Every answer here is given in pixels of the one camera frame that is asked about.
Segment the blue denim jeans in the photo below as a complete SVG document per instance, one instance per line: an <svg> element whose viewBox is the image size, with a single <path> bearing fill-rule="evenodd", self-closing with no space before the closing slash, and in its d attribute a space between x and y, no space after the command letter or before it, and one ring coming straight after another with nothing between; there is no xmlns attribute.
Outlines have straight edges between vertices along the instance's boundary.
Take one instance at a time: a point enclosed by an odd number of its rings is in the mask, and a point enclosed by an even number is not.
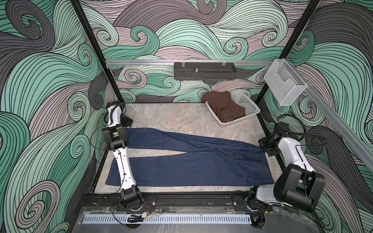
<svg viewBox="0 0 373 233"><path fill-rule="evenodd" d="M163 132L126 130L129 147L171 150L177 155L129 159L138 186L256 186L273 184L262 149L241 141Z"/></svg>

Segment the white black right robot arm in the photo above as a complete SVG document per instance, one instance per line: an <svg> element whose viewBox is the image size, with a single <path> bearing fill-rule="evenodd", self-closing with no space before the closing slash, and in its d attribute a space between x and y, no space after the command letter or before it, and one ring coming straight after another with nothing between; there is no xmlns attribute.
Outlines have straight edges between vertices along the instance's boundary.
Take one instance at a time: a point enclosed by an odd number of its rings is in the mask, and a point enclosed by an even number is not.
<svg viewBox="0 0 373 233"><path fill-rule="evenodd" d="M286 168L273 187L250 189L246 199L249 210L265 212L280 205L313 212L326 185L325 177L307 161L297 139L281 137L275 148L283 153Z"/></svg>

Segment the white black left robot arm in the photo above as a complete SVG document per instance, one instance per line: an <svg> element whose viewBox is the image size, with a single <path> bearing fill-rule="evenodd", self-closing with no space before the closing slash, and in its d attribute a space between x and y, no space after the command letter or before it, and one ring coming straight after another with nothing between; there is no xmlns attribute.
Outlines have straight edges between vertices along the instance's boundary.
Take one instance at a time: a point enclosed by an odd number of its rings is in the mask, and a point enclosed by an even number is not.
<svg viewBox="0 0 373 233"><path fill-rule="evenodd" d="M108 123L102 129L102 134L109 150L113 153L120 178L120 202L131 210L140 209L143 204L141 192L133 177L130 161L127 155L129 140L121 120L125 104L119 101L106 105L108 111Z"/></svg>

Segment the brown trousers in basket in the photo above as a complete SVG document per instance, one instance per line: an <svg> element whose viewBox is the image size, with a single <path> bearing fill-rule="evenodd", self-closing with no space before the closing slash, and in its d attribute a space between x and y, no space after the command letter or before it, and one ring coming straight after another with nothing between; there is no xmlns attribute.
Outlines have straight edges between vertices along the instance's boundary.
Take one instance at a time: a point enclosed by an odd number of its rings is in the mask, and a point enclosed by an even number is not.
<svg viewBox="0 0 373 233"><path fill-rule="evenodd" d="M202 96L201 102L208 103L218 119L227 123L246 116L245 108L235 103L231 97L228 91L211 91Z"/></svg>

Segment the white plastic laundry basket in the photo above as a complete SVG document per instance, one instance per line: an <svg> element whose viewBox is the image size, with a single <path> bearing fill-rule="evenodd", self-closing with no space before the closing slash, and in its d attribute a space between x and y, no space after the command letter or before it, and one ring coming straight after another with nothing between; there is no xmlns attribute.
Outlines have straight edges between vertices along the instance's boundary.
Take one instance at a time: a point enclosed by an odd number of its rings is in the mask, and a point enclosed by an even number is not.
<svg viewBox="0 0 373 233"><path fill-rule="evenodd" d="M214 119L221 126L226 126L226 125L230 125L230 124L233 124L233 123L237 123L237 122L246 120L249 117L255 116L255 115L260 113L260 108L244 92L235 91L233 93L230 93L230 92L228 92L228 93L230 94L230 98L231 98L232 102L234 102L236 105L239 105L240 108L244 108L245 115L243 115L242 117L235 117L235 118L233 118L232 121L223 122L223 121L220 120L219 116L215 113L215 111L213 110L213 108L211 107L209 102L206 101L205 104L206 104L208 110L211 112Z"/></svg>

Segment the aluminium rail back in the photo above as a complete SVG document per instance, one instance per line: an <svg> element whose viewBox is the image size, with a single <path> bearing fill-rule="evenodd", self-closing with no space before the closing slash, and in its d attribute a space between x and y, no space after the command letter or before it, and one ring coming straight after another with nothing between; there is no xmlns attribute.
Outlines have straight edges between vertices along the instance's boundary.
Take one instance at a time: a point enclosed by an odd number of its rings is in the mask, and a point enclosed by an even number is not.
<svg viewBox="0 0 373 233"><path fill-rule="evenodd" d="M105 60L108 66L171 66L174 63L234 63L235 66L270 66L274 61L255 61L255 60L139 60L139 59L122 59L122 60Z"/></svg>

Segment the aluminium rail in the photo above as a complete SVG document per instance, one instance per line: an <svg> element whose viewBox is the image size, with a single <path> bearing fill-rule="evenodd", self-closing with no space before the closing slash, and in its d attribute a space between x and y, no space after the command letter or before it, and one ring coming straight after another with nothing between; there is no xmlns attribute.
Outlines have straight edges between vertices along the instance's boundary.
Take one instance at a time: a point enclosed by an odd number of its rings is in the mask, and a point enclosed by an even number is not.
<svg viewBox="0 0 373 233"><path fill-rule="evenodd" d="M373 142L356 132L348 122L340 116L342 109L338 101L342 98L328 83L324 75L310 65L295 66L290 62L294 72L307 84L305 94L308 95L323 113L336 132L348 144L353 154L370 170L373 171Z"/></svg>
<svg viewBox="0 0 373 233"><path fill-rule="evenodd" d="M139 60L139 59L122 59L122 60L105 60L108 66L171 66L174 63L234 63L235 66L270 66L274 61L255 61L255 60Z"/></svg>

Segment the aluminium rail right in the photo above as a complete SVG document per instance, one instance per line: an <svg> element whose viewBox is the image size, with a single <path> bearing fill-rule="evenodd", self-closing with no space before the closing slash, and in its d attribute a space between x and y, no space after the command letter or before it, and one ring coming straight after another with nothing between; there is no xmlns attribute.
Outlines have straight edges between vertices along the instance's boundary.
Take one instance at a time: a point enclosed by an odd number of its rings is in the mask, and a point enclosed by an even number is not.
<svg viewBox="0 0 373 233"><path fill-rule="evenodd" d="M323 113L336 132L348 144L353 154L370 170L373 171L373 142L356 132L348 122L340 116L342 109L338 101L342 98L328 83L324 75L310 65L295 66L290 62L294 72L307 84L305 94L308 95Z"/></svg>

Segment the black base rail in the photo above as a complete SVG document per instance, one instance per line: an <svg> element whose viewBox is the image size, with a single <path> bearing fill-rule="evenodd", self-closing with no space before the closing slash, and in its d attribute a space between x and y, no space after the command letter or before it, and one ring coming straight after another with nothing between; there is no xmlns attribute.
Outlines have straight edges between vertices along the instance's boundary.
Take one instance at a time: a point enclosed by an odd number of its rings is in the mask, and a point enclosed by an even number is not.
<svg viewBox="0 0 373 233"><path fill-rule="evenodd" d="M249 192L171 192L142 193L142 201L125 203L120 194L85 194L78 207L110 207L113 210L126 212L151 211L162 213L173 207L191 208L222 207L227 210L260 213L275 207L290 210L286 204L265 204L254 199Z"/></svg>

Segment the black corner frame post left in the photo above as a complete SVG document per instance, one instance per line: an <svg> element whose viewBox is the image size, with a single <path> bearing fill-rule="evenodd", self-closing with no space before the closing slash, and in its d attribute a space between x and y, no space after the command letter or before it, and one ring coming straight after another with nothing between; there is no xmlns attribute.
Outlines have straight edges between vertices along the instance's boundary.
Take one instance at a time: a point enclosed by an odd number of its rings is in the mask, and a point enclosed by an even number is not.
<svg viewBox="0 0 373 233"><path fill-rule="evenodd" d="M112 71L107 67L106 65L106 62L105 62L105 57L104 57L104 54L98 44L98 41L96 40L95 36L94 36L94 33L93 33L93 30L92 28L90 27L90 24L88 22L88 19L84 13L84 10L82 8L82 5L80 3L80 1L78 0L70 0L74 10L75 10L75 13L77 14L77 17L81 23L81 26L89 40L89 42L91 43L92 47L93 47L93 50L99 60L99 63L101 65L101 67L103 68L103 71L106 75L106 78L108 80L108 82L110 83L113 91L114 91L114 94L115 96L117 97L118 101L120 101L121 103L124 103L124 100L122 98L122 95L121 95L121 92L116 84L116 80L113 76L113 73Z"/></svg>

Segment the black corner frame post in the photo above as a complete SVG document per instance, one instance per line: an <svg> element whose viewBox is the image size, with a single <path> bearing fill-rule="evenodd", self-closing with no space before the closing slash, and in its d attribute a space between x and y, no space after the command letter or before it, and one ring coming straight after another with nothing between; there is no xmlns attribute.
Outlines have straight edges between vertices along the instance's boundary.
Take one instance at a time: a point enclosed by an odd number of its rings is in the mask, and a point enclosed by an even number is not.
<svg viewBox="0 0 373 233"><path fill-rule="evenodd" d="M294 47L294 45L298 41L299 37L301 36L303 30L305 29L306 25L308 24L313 12L315 11L316 7L318 6L318 4L319 4L319 1L310 1L308 3L304 13L302 14L301 18L299 19L298 23L296 24L296 27L295 27L292 35L290 36L289 41L287 42L285 48L283 49L282 53L280 54L279 59L287 59L287 57L289 56L292 48ZM261 101L264 98L264 95L266 94L266 92L268 90L269 90L269 87L265 82L264 87L262 88L262 90L260 91L259 95L257 96L257 98L255 100L255 103L257 105L261 103Z"/></svg>
<svg viewBox="0 0 373 233"><path fill-rule="evenodd" d="M114 94L115 96L117 97L118 101L120 101L121 103L124 103L124 100L122 98L122 95L121 95L121 92L116 84L116 80L113 76L113 73L112 71L107 67L106 65L106 62L105 62L105 57L104 57L104 54L98 44L98 41L96 40L95 36L94 36L94 33L93 33L93 30L92 28L90 27L90 24L88 22L88 19L84 13L84 10L82 8L82 5L80 3L80 1L78 0L70 0L74 10L75 10L75 13L77 14L77 17L81 23L81 26L89 40L89 42L91 43L92 47L93 47L93 50L99 60L99 63L101 65L101 67L103 68L103 71L106 75L106 78L108 80L108 82L110 83L113 91L114 91Z"/></svg>

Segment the black corner frame post right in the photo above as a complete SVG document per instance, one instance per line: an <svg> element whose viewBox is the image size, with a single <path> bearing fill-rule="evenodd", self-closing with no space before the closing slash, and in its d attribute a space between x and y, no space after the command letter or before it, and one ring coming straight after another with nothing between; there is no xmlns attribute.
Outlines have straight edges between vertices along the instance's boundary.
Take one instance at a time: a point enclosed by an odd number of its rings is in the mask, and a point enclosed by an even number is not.
<svg viewBox="0 0 373 233"><path fill-rule="evenodd" d="M294 47L294 45L298 41L299 37L301 36L303 30L305 29L306 25L308 24L313 12L315 11L316 7L318 6L318 4L319 4L319 1L310 1L308 3L304 13L302 14L301 18L299 19L298 23L296 24L296 27L295 27L292 35L290 36L289 41L287 42L285 48L283 49L282 53L280 54L279 59L287 59L287 57L289 56L292 48ZM266 92L268 90L269 90L269 87L265 82L264 87L262 88L262 90L260 91L259 95L257 96L257 98L255 100L255 103L257 105L261 103L261 101L264 98L264 95L266 94Z"/></svg>

